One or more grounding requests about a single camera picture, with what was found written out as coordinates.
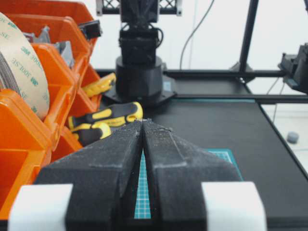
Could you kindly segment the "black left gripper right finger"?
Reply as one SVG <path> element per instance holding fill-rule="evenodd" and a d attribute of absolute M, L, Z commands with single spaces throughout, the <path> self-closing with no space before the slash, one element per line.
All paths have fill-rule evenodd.
<path fill-rule="evenodd" d="M 151 120 L 142 122 L 152 216 L 163 231 L 265 231 L 255 184 Z"/>

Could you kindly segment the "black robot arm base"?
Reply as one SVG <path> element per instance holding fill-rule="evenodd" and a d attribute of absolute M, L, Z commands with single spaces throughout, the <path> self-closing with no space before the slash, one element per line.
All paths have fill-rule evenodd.
<path fill-rule="evenodd" d="M 120 1 L 119 32 L 121 55 L 116 59 L 116 83 L 105 95 L 118 103 L 138 101 L 143 106 L 158 105 L 173 98 L 174 79 L 164 75 L 163 62 L 156 55 L 164 38 L 153 26 L 159 17 L 157 0 Z"/>

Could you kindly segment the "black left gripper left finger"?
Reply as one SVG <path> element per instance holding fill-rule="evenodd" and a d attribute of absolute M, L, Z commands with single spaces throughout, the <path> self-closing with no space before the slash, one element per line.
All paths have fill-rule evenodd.
<path fill-rule="evenodd" d="M 10 231 L 114 231 L 121 198 L 142 150 L 137 120 L 42 168 L 22 186 L 8 218 Z"/>

